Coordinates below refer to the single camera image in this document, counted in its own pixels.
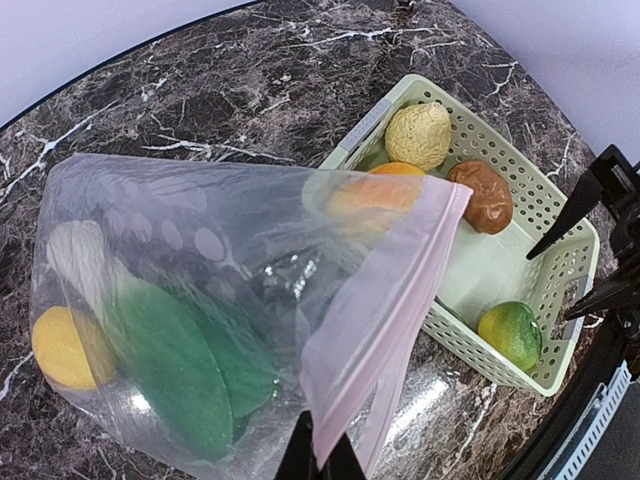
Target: light green basket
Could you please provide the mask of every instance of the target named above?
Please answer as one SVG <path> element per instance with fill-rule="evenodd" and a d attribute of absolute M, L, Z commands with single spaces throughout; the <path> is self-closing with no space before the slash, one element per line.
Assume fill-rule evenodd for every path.
<path fill-rule="evenodd" d="M 514 217 L 509 229 L 513 229 L 516 241 L 511 241 L 511 245 L 518 250 L 517 255 L 524 257 L 526 250 L 557 218 L 566 197 L 501 135 L 421 76 L 404 77 L 349 132 L 320 169 L 367 171 L 388 162 L 384 132 L 395 112 L 407 105 L 434 101 L 449 111 L 453 140 L 442 168 L 430 173 L 446 176 L 453 165 L 470 158 L 483 160 L 497 171 L 509 183 L 514 200 Z M 468 228 L 465 223 L 461 223 L 456 239 L 466 235 L 461 230 Z M 455 314 L 436 302 L 425 319 L 423 330 L 492 382 L 552 396 L 562 384 L 583 319 L 564 325 L 557 325 L 556 321 L 569 295 L 571 299 L 578 299 L 591 289 L 599 248 L 595 228 L 582 220 L 532 262 L 525 275 L 513 278 L 519 292 L 519 298 L 513 300 L 525 301 L 536 311 L 544 337 L 542 358 L 527 372 L 513 365 L 474 332 L 479 320 L 477 315 L 474 318 L 460 316 L 459 308 L 454 308 L 458 312 Z M 482 271 L 483 262 L 488 261 L 491 260 L 476 259 L 469 265 L 468 278 L 464 280 L 472 281 L 474 275 Z"/>

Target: green fruit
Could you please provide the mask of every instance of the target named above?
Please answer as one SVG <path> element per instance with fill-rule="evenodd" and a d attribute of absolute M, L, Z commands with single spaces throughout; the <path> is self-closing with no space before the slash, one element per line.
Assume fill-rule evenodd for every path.
<path fill-rule="evenodd" d="M 523 371 L 540 360 L 542 333 L 533 310 L 522 302 L 493 307 L 480 320 L 478 335 Z"/>

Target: plastic bag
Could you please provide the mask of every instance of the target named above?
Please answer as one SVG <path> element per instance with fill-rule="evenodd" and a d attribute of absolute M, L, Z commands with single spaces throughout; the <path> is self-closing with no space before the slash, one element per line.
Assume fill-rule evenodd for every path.
<path fill-rule="evenodd" d="M 74 155 L 39 218 L 36 359 L 123 444 L 204 478 L 272 478 L 304 409 L 322 465 L 368 402 L 355 443 L 370 474 L 470 195 L 432 177 Z M 69 355 L 47 365 L 43 319 L 69 311 L 52 307 L 71 311 L 88 386 L 60 380 Z"/>

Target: brown potato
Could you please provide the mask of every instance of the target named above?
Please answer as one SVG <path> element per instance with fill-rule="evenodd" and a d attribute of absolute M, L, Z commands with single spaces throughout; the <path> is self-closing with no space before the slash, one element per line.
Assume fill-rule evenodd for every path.
<path fill-rule="evenodd" d="M 473 189 L 464 218 L 481 233 L 495 235 L 513 218 L 513 200 L 506 180 L 482 160 L 467 160 L 449 171 L 450 182 Z"/>

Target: marble countertop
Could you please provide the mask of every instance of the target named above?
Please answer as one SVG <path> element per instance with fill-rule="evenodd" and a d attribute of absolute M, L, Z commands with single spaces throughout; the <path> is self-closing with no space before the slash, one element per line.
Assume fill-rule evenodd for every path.
<path fill-rule="evenodd" d="M 83 151 L 316 167 L 407 73 L 456 96 L 565 192 L 593 158 L 518 63 L 442 0 L 259 3 L 128 53 L 0 132 L 0 477 L 188 478 L 119 446 L 33 360 L 30 268 L 53 165 Z M 604 218 L 592 221 L 608 238 Z M 600 274 L 612 266 L 605 245 Z M 490 479 L 553 402 L 490 384 L 421 334 L 376 478 Z"/>

